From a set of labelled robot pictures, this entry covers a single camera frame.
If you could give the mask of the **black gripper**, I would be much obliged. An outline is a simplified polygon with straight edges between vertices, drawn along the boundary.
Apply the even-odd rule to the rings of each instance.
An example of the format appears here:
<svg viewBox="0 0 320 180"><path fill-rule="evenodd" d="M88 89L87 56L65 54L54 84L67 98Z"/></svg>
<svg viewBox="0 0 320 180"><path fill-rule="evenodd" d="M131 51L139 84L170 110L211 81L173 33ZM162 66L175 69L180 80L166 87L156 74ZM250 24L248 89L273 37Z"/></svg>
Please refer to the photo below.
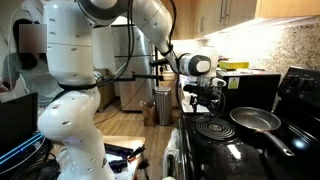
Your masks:
<svg viewBox="0 0 320 180"><path fill-rule="evenodd" d="M183 90L191 93L189 105L193 112L197 112L199 105L204 106L211 115L218 115L221 105L221 96L210 87L201 87L187 84Z"/></svg>

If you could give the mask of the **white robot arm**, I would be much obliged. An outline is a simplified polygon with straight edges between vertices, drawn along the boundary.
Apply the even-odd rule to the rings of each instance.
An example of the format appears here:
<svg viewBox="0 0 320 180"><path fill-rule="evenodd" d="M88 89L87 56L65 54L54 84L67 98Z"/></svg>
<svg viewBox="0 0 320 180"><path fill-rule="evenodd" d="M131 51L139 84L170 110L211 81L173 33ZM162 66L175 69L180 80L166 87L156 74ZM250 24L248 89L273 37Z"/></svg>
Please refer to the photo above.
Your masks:
<svg viewBox="0 0 320 180"><path fill-rule="evenodd" d="M111 39L100 27L124 16L151 41L177 73L201 78L216 76L217 51L176 51L169 37L170 13L160 0L24 0L21 8L46 27L50 74L65 93L44 110L39 131L67 148L70 162L57 180L115 180L107 162L102 133L93 117L100 104L94 71L106 68Z"/></svg>

